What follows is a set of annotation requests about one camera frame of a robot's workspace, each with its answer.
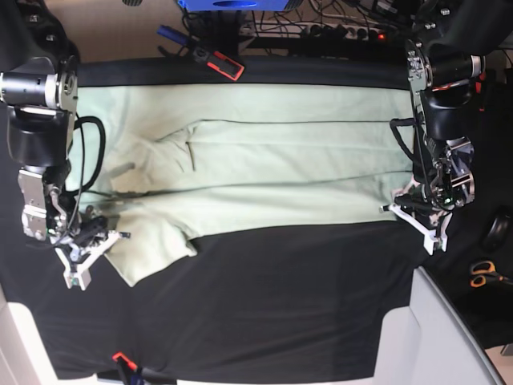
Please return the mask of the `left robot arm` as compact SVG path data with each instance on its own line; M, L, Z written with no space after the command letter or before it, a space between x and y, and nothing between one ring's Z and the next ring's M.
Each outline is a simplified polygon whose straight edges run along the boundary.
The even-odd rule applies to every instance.
M510 1L425 1L406 40L413 115L393 119L394 137L411 126L416 150L406 150L421 173L382 207L423 235L428 254L447 249L456 209L475 198L474 146L468 133L482 108L486 57L512 32Z

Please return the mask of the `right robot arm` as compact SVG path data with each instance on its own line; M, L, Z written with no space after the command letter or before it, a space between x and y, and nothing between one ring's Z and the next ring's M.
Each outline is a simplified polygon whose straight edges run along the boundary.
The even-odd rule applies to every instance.
M10 158L21 166L23 232L38 241L38 248L56 252L67 287L85 290L92 265L131 235L109 230L107 218L92 206L79 211L82 194L99 176L106 131L99 118L76 113L78 64L75 46L45 2L1 3L1 101ZM81 172L78 188L70 190L69 152L84 124L98 128L97 161L90 180Z

